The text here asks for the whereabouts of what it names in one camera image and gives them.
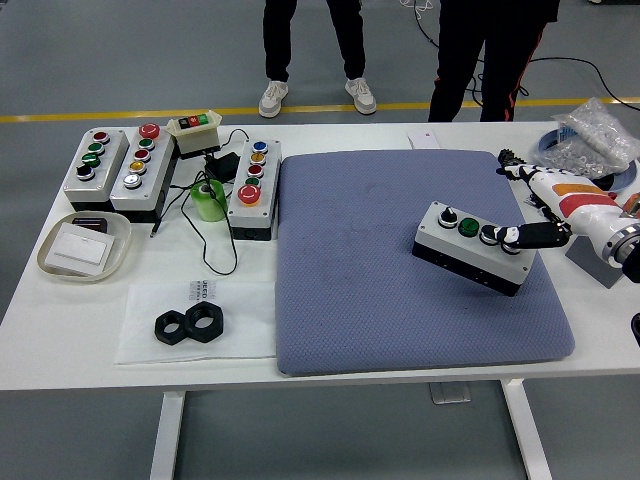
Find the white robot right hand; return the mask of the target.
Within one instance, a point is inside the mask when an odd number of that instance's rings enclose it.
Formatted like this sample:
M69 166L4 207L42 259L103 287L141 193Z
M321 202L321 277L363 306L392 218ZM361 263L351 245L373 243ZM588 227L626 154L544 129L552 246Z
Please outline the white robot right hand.
M594 251L605 261L614 257L613 249L622 231L635 224L623 209L588 178L562 169L532 164L505 165L497 172L509 180L522 180L534 196L571 232L587 236Z

